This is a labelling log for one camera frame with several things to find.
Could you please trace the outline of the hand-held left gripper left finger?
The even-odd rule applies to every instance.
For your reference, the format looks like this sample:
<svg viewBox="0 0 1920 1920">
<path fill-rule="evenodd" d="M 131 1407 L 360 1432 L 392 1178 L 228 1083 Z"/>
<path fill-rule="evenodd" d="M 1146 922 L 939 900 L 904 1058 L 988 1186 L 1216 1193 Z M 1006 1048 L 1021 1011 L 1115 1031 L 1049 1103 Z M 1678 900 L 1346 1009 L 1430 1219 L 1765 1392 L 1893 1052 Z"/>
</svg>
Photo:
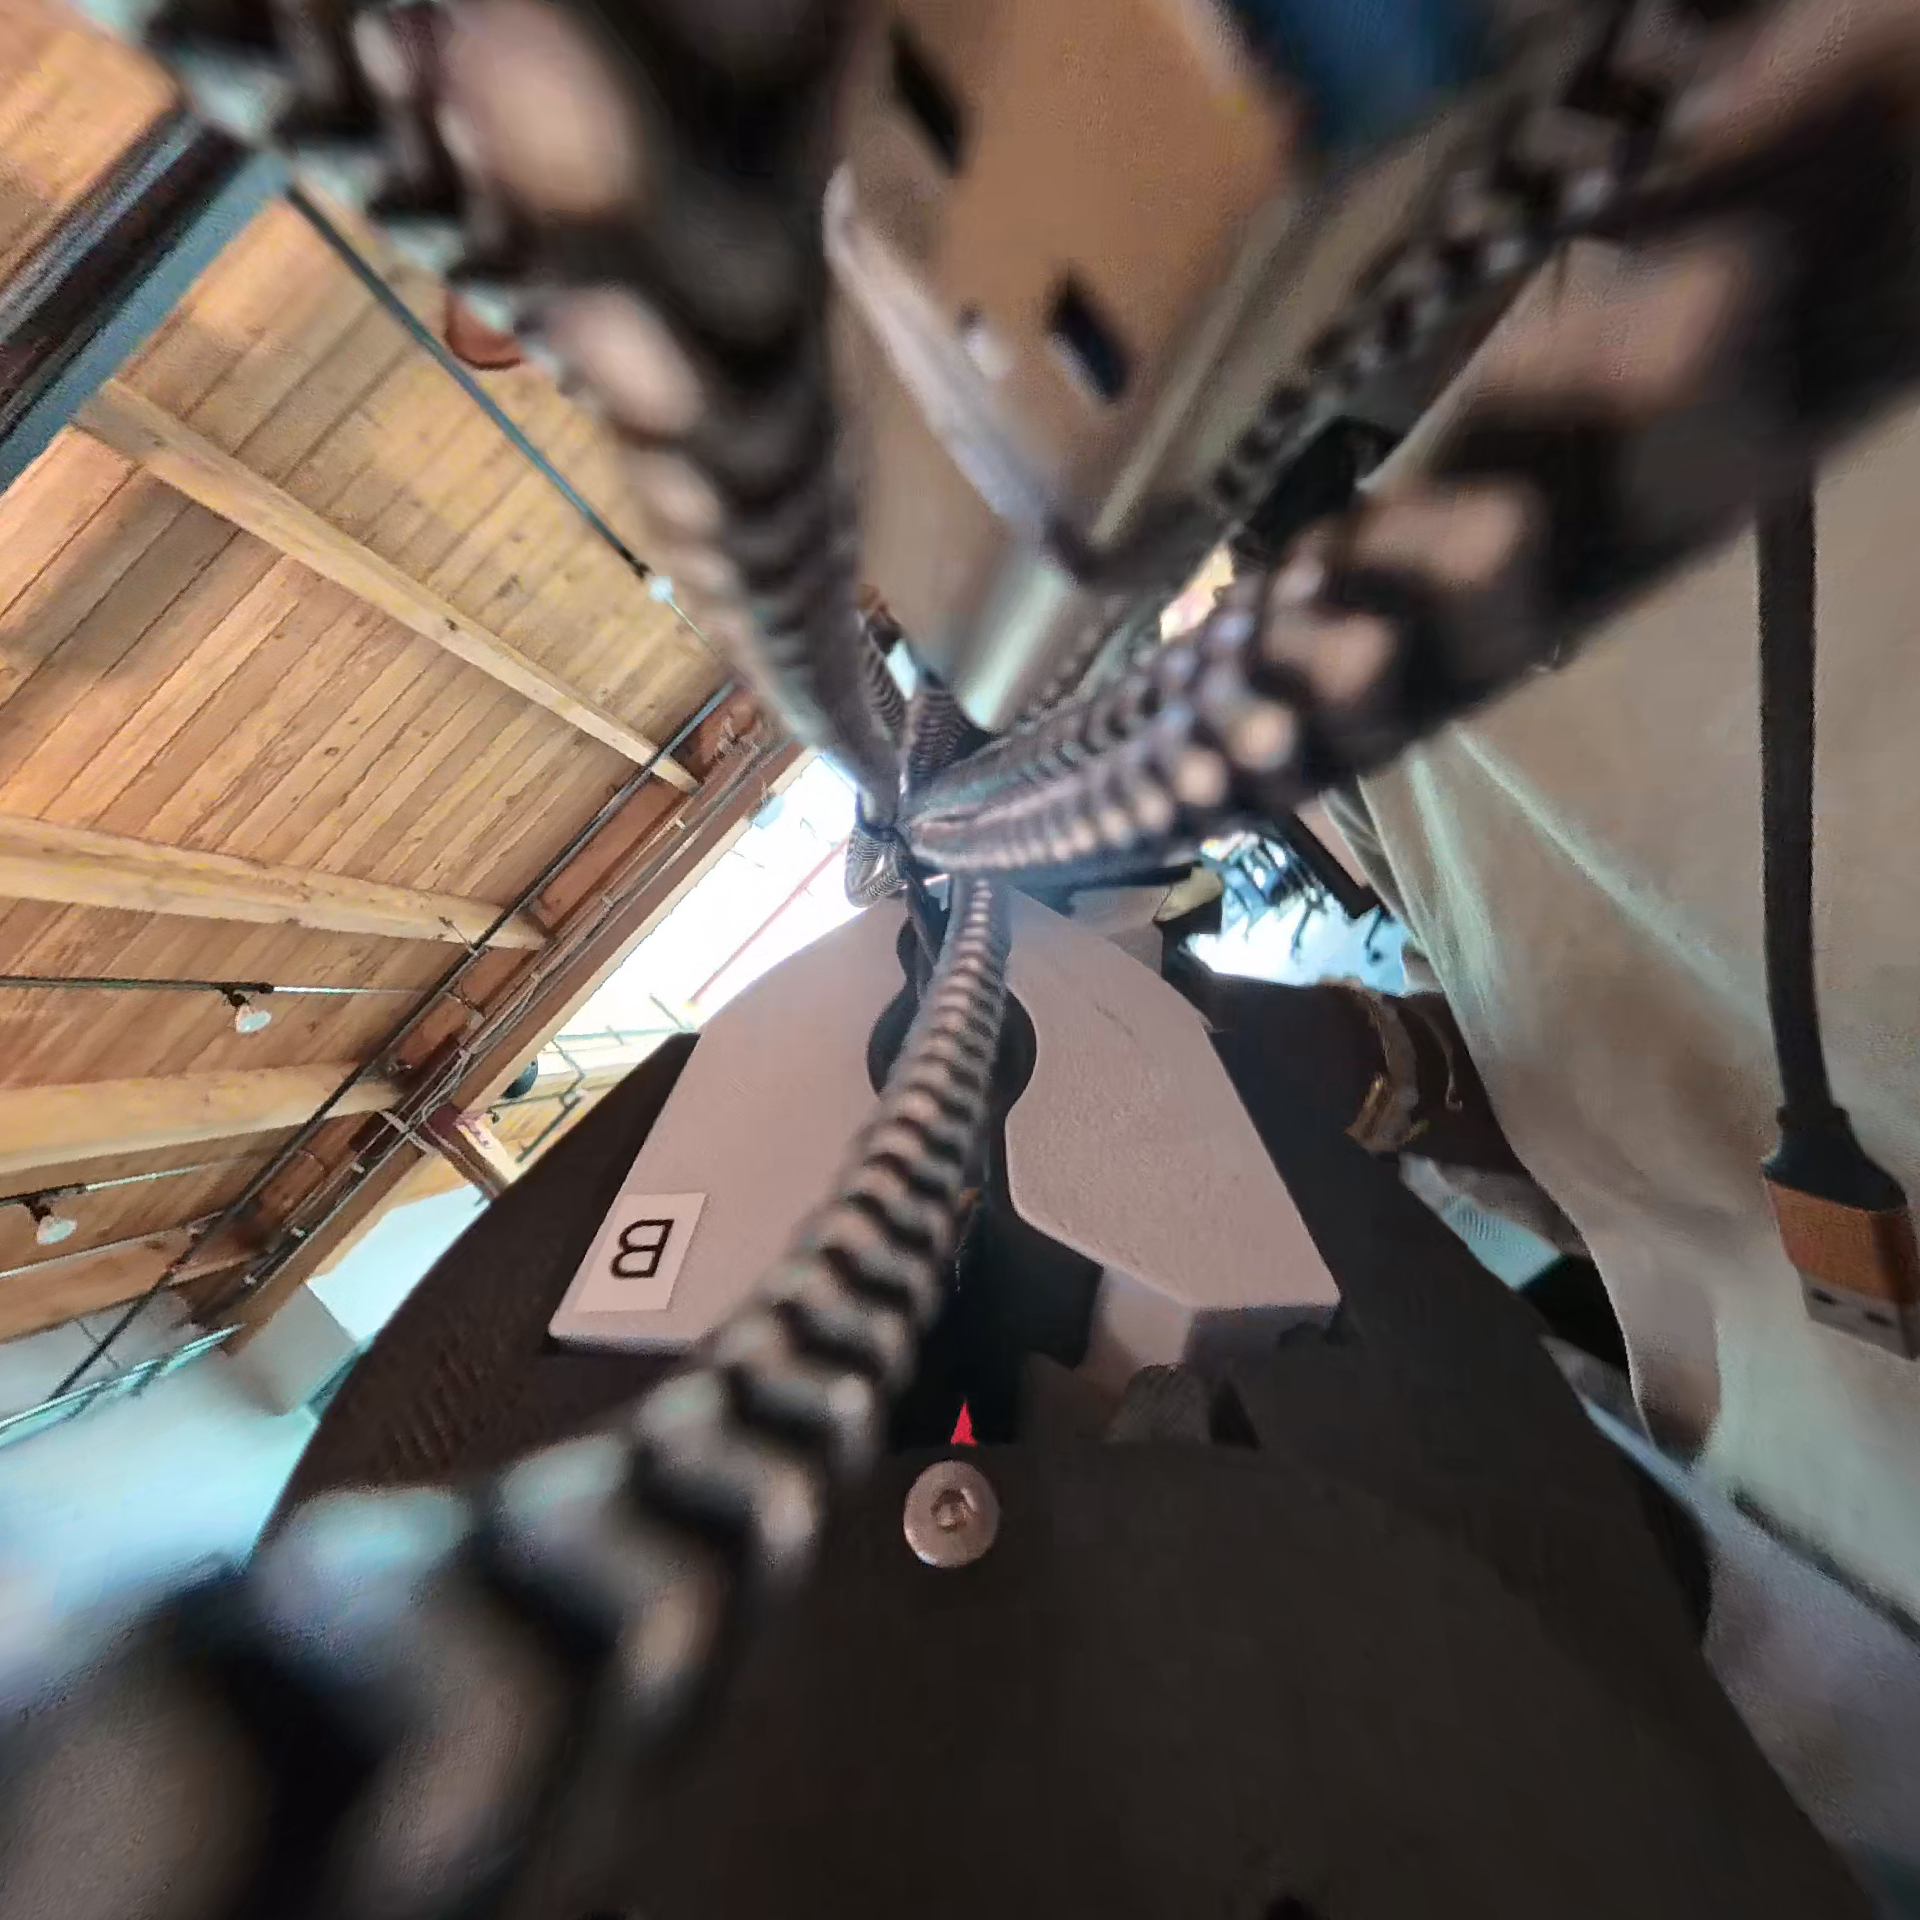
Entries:
<svg viewBox="0 0 1920 1920">
<path fill-rule="evenodd" d="M 868 1044 L 913 935 L 874 905 L 706 1021 L 549 1323 L 562 1348 L 681 1353 L 754 1295 L 874 1115 Z"/>
</svg>

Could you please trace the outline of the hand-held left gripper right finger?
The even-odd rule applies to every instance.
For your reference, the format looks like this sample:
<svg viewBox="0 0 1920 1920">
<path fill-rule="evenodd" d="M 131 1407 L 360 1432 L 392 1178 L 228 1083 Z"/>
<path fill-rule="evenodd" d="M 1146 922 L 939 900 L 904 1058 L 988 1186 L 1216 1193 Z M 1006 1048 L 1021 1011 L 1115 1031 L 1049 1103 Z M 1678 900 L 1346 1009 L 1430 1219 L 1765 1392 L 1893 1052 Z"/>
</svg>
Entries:
<svg viewBox="0 0 1920 1920">
<path fill-rule="evenodd" d="M 1006 1122 L 1014 1213 L 1093 1263 L 1089 1359 L 1243 1359 L 1339 1295 L 1204 1019 L 1112 940 L 1012 899 L 1035 1065 Z"/>
</svg>

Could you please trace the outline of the person's right hand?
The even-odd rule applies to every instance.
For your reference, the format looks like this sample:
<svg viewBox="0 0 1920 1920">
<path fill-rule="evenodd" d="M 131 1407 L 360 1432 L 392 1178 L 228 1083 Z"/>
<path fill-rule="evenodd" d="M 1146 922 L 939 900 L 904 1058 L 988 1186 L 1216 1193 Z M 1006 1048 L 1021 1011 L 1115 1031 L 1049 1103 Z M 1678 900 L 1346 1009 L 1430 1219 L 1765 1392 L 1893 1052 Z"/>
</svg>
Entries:
<svg viewBox="0 0 1920 1920">
<path fill-rule="evenodd" d="M 1169 975 L 1208 1021 L 1238 1105 L 1267 1145 L 1346 1139 L 1376 1155 L 1376 1096 L 1389 1090 L 1386 1044 L 1341 987 L 1292 987 L 1200 964 Z"/>
</svg>

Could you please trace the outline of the person in beige shirt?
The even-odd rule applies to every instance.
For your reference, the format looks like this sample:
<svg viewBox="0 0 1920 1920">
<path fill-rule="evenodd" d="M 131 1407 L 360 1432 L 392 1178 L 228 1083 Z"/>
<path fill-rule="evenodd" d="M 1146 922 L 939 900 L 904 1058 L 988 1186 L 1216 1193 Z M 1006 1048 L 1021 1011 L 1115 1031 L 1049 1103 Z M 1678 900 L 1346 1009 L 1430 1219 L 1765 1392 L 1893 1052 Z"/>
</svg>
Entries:
<svg viewBox="0 0 1920 1920">
<path fill-rule="evenodd" d="M 1915 415 L 1817 495 L 1820 1009 L 1915 1193 Z M 1915 1363 L 1821 1329 L 1761 1167 L 1750 538 L 1571 666 L 1361 784 L 1427 984 L 1584 1240 L 1651 1426 L 1828 1554 L 1915 1584 Z"/>
</svg>

